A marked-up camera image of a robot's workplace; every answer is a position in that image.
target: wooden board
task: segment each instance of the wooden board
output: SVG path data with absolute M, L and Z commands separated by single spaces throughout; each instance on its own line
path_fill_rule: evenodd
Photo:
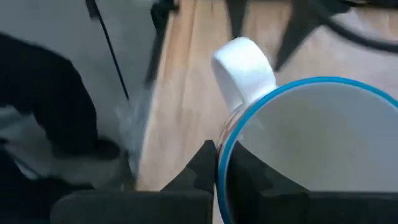
M 226 5 L 222 0 L 180 0 L 180 7 L 179 14 L 169 19 L 141 157 L 139 190 L 160 190 L 204 140 L 217 140 L 228 117 L 210 65 L 213 51 L 229 39 Z M 271 63 L 289 16 L 286 2 L 251 2 L 247 9 L 244 35 L 260 46 Z M 395 12 L 388 23 L 383 22 L 385 16 L 380 11 L 353 11 L 338 18 L 364 29 L 375 28 L 372 32 L 381 35 L 397 35 Z M 398 98 L 398 56 L 348 44 L 324 27 L 309 36 L 275 74 L 279 85 L 326 75 L 353 78 Z

